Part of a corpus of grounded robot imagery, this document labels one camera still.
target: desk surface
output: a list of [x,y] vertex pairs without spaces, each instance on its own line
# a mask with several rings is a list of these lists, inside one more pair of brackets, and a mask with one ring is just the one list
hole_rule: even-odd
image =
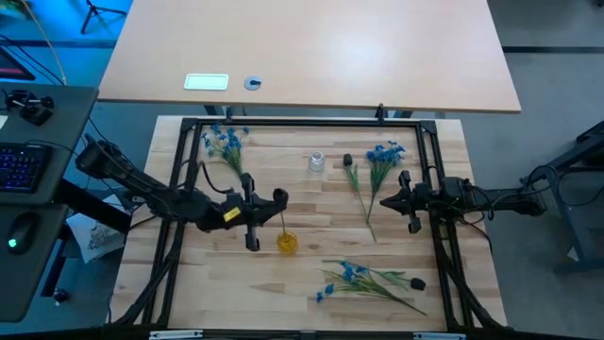
[[0,128],[0,142],[32,144],[58,144],[52,146],[51,159],[35,194],[20,194],[13,192],[0,192],[0,203],[41,205],[49,203],[59,186],[60,180],[72,153],[69,149],[76,149],[78,138],[86,126],[91,114],[94,100],[98,95],[95,88],[75,86],[54,86],[24,83],[0,82],[0,89],[10,93],[13,90],[31,91],[38,98],[50,96],[55,102],[51,109],[53,115],[41,126],[28,123],[19,116],[19,111],[14,109],[8,113],[7,122]]
[[520,111],[486,0],[135,0],[99,100]]
[[[156,125],[145,172],[167,183],[176,152],[182,117],[161,116]],[[472,178],[472,170],[459,121],[437,121],[445,170],[449,176]],[[436,260],[429,228],[410,235],[407,221],[398,213],[374,207],[374,243],[363,224],[361,205],[350,189],[342,169],[343,153],[359,163],[363,198],[369,200],[368,164],[363,155],[372,146],[397,140],[407,147],[402,165],[391,171],[378,198],[399,189],[401,169],[411,178],[421,178],[415,133],[403,127],[251,127],[243,139],[243,168],[256,181],[257,193],[270,197],[275,187],[290,194],[284,213],[287,228],[295,232],[299,251],[294,257],[279,255],[275,240],[280,218],[257,229],[261,251],[244,247],[245,228],[204,233],[194,225],[185,231],[184,246],[176,279],[170,327],[261,330],[348,330],[431,331],[445,329]],[[321,150],[327,155],[321,175],[307,172],[308,157]],[[207,160],[205,151],[201,155]],[[209,172],[217,187],[240,188],[237,177],[222,164],[211,163]],[[197,188],[214,200],[224,197],[210,190],[203,175]],[[418,213],[424,226],[425,213]],[[149,216],[146,208],[136,212],[133,222]],[[151,271],[159,221],[131,231],[113,293],[111,308],[122,315],[144,288]],[[478,299],[493,317],[505,323],[495,270],[487,241],[475,230],[459,226],[465,275]],[[324,260],[348,260],[375,269],[402,270],[408,277],[426,281],[425,292],[403,296],[423,316],[395,302],[338,293],[321,304],[314,301],[326,285],[319,269],[337,269]],[[454,305],[459,308],[455,299]],[[156,307],[155,318],[160,307]]]

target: black metal frame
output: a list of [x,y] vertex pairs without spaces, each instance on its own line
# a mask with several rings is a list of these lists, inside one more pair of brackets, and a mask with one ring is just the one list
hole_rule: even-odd
[[[445,175],[445,169],[443,167],[443,160],[441,155],[441,149],[438,140],[438,131],[434,121],[401,121],[401,120],[390,120],[385,119],[383,116],[384,110],[382,109],[381,114],[377,119],[358,119],[358,120],[317,120],[317,119],[224,119],[219,118],[218,120],[226,126],[290,126],[290,127],[388,127],[388,128],[412,128],[416,134],[416,141],[420,152],[420,163],[423,173],[423,181],[430,183],[431,186],[431,174],[430,166],[437,168],[439,179]],[[185,186],[192,188],[194,186],[195,178],[193,176],[194,162],[196,161],[199,146],[201,141],[201,129],[204,124],[211,124],[216,122],[214,118],[184,118],[180,126],[180,134],[176,146],[175,160],[172,169],[172,176],[170,177],[170,184],[178,183],[178,175],[183,164],[183,154],[185,144],[189,137],[190,132],[193,132],[193,141],[191,147],[191,154],[189,161],[187,162],[187,177],[185,180]],[[434,158],[434,164],[428,164],[428,151],[426,148],[425,137],[429,137],[429,142],[432,147],[432,153]],[[457,321],[453,313],[453,300],[451,298],[451,292],[449,288],[447,270],[453,270],[458,278],[461,278],[464,283],[463,268],[461,265],[461,253],[460,247],[457,240],[457,233],[454,224],[447,224],[448,243],[452,254],[452,259],[449,259],[445,253],[443,247],[443,236],[439,228],[440,217],[436,212],[429,212],[430,225],[432,230],[432,240],[435,248],[436,264],[439,274],[439,282],[441,286],[441,294],[443,298],[443,307],[445,310],[445,320],[447,329],[452,331],[460,330],[460,323]],[[165,261],[163,254],[165,253],[166,243],[168,239],[169,229],[172,225],[171,220],[164,219],[159,229],[159,238],[156,247],[155,259],[152,267],[152,277],[158,273],[159,268]],[[179,249],[182,245],[182,235],[184,233],[184,225],[178,224],[176,226],[176,236],[174,242],[178,248],[176,257],[179,257]],[[170,310],[172,305],[172,298],[174,295],[174,288],[176,285],[176,272],[177,272],[177,259],[176,264],[170,268],[170,272],[166,281],[166,289],[164,292],[163,303],[161,306],[160,316],[155,323],[160,328],[166,328],[168,326]],[[148,300],[144,307],[142,323],[152,324],[151,315],[154,310],[155,304],[155,292],[153,296]],[[473,316],[470,309],[471,301],[466,296],[460,295],[461,309],[462,309],[462,325],[464,327],[472,328]],[[397,332],[401,336],[409,336],[409,332]]]
[[55,191],[55,203],[69,206],[75,212],[85,214],[124,235],[130,230],[130,215],[103,202],[72,182],[62,179]]
[[576,263],[563,263],[554,268],[557,274],[571,274],[594,269],[604,268],[604,257],[598,255],[597,245],[588,226],[573,223],[571,217],[572,207],[568,206],[560,194],[559,174],[574,172],[603,172],[601,166],[572,166],[577,162],[584,161],[594,152],[604,148],[604,121],[581,133],[577,137],[577,144],[572,149],[544,166],[537,168],[530,178],[522,178],[524,185],[531,185],[538,180],[545,179],[551,186],[558,212],[562,221],[573,235],[573,246],[577,252]]

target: black knob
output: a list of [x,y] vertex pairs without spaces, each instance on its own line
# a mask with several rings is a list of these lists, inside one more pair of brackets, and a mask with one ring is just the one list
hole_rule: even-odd
[[282,205],[287,205],[287,201],[290,199],[290,195],[281,188],[276,188],[273,191],[273,200]]

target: yellow label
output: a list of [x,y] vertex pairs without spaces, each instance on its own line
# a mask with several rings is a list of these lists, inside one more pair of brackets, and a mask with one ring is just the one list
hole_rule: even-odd
[[225,213],[225,222],[232,220],[233,218],[237,217],[240,213],[242,213],[242,211],[240,211],[239,208],[233,208],[230,212]]

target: black bracket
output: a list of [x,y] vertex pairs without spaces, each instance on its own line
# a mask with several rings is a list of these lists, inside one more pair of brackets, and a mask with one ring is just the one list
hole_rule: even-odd
[[384,109],[384,104],[379,103],[379,105],[377,106],[376,109],[376,118],[377,118],[377,123],[380,124],[381,126],[384,125],[384,115],[386,110]]
[[227,123],[233,121],[233,107],[226,107],[225,118]]
[[186,132],[191,130],[195,124],[197,124],[197,119],[195,118],[183,118],[180,123],[180,132]]
[[438,130],[436,129],[436,122],[434,121],[420,121],[419,126],[431,135],[438,133]]

